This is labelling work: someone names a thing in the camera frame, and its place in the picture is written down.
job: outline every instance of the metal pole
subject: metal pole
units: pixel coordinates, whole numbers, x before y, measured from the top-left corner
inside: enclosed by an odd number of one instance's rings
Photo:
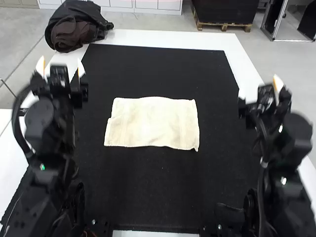
[[[2,80],[1,78],[0,78],[0,81],[2,81],[2,83],[5,85],[5,87],[8,88],[8,90],[11,92],[11,94],[16,98],[16,95],[13,93],[13,91],[10,89],[10,87],[5,83],[5,81]]]
[[[278,16],[278,19],[276,20],[275,30],[273,31],[273,34],[272,34],[272,39],[273,39],[273,40],[276,39],[277,32],[278,32],[278,29],[279,29],[279,27],[280,27],[280,24],[281,24],[281,20],[282,20],[282,18],[283,18],[283,15],[284,15],[284,13],[285,13],[285,9],[286,9],[287,3],[288,3],[288,0],[284,0],[283,5],[282,5],[282,8],[281,8],[281,11],[280,11],[280,14],[279,14],[279,16]]]
[[[272,4],[273,4],[273,0],[269,0],[269,2],[267,4],[266,11],[265,11],[265,15],[264,15],[263,20],[262,20],[261,29],[265,29],[266,28],[266,21],[267,21],[268,14],[269,14],[269,11],[270,11],[270,7],[271,7]]]

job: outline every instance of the black case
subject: black case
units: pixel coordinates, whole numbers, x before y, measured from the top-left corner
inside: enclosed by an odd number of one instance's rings
[[[200,22],[252,24],[259,0],[192,0]]]

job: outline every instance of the green led light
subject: green led light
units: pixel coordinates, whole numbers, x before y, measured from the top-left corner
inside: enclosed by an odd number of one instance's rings
[[[45,165],[44,164],[40,164],[39,168],[43,171],[43,170],[45,170]]]

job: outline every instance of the white table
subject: white table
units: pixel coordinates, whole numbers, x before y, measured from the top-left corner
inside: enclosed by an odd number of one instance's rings
[[[235,34],[114,30],[109,32],[105,40],[98,42],[98,44],[223,50],[231,66],[236,82],[240,90],[242,90],[246,96],[247,102],[256,101],[257,87],[263,83]],[[56,53],[49,63],[66,63],[68,66],[69,78],[72,78],[77,70],[77,59],[79,58],[81,60],[83,58],[86,49],[87,45],[72,53]],[[35,100],[36,98],[33,95],[30,95],[27,97],[22,107],[30,106]],[[0,190],[2,192],[2,195],[0,196],[0,216],[2,216],[27,168],[26,159],[13,137],[10,124],[0,137],[0,157]],[[316,170],[308,157],[303,159],[299,167],[299,172],[312,201],[312,209],[315,213]],[[148,235],[149,233],[144,232],[116,231],[114,233],[115,237],[145,237]],[[178,235],[182,236],[183,234],[150,234],[152,237],[157,237],[158,235],[175,237]]]
[[[11,111],[8,109],[0,109],[0,136],[11,121]]]

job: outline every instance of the towel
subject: towel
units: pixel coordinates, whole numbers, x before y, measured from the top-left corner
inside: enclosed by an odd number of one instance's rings
[[[167,146],[198,151],[196,102],[163,97],[115,98],[104,146]]]

